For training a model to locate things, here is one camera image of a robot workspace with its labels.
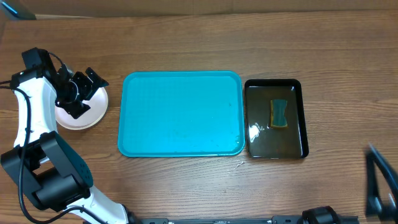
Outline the white plate with red stain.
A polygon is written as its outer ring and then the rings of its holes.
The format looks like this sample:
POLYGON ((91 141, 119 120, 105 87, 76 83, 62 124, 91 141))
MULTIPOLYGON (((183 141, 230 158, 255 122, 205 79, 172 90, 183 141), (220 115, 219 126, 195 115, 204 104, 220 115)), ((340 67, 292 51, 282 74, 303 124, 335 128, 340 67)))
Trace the white plate with red stain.
POLYGON ((56 107, 55 117, 57 123, 71 130, 82 130, 96 125, 104 117, 108 109, 108 93, 105 88, 100 88, 89 101, 83 101, 83 103, 91 108, 78 119, 74 119, 64 109, 56 107))

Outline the teal plastic tray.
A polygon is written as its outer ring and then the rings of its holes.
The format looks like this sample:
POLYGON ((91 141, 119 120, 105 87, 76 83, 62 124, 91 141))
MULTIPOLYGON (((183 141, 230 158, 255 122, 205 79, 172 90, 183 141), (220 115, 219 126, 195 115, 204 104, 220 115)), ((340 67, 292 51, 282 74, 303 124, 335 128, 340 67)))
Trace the teal plastic tray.
POLYGON ((235 156, 244 145, 237 73, 134 72, 124 79, 118 133, 124 156, 235 156))

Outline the green yellow sponge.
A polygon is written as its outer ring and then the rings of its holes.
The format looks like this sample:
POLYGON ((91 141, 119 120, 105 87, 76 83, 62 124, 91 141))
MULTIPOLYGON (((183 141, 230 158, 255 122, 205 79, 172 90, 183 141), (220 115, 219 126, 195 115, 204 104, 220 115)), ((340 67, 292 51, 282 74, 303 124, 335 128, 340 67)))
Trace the green yellow sponge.
POLYGON ((285 111, 287 108, 287 100, 273 99, 270 100, 270 127, 272 129, 284 129, 288 127, 285 111))

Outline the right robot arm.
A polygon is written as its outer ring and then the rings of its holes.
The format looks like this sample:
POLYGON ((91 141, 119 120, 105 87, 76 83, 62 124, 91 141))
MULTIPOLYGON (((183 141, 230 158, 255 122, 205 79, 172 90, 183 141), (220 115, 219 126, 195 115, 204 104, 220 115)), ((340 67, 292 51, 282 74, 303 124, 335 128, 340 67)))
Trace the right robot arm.
MULTIPOLYGON (((366 208, 367 217, 378 217, 380 221, 394 221, 397 223, 397 172, 370 144, 365 150, 366 159, 366 208), (381 201, 376 178, 376 169, 379 169, 386 180, 392 194, 392 202, 384 204, 381 201)), ((358 223, 355 217, 338 215, 331 207, 318 207, 302 212, 298 224, 349 224, 358 223)))

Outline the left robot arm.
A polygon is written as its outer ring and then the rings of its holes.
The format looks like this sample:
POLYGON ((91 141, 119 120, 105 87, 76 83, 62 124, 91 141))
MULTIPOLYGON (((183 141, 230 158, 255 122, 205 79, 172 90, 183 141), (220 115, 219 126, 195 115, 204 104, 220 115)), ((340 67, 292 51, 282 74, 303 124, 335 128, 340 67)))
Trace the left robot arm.
POLYGON ((19 127, 14 147, 1 155, 1 166, 17 185, 20 208, 30 222, 38 223, 24 203, 28 199, 39 210, 68 213, 84 223, 140 223, 123 204, 105 196, 94 185, 86 162, 59 135, 55 109, 77 119, 90 106, 85 101, 108 82, 92 68, 72 73, 63 63, 56 69, 54 54, 37 47, 22 53, 25 70, 15 73, 1 88, 17 97, 19 127))

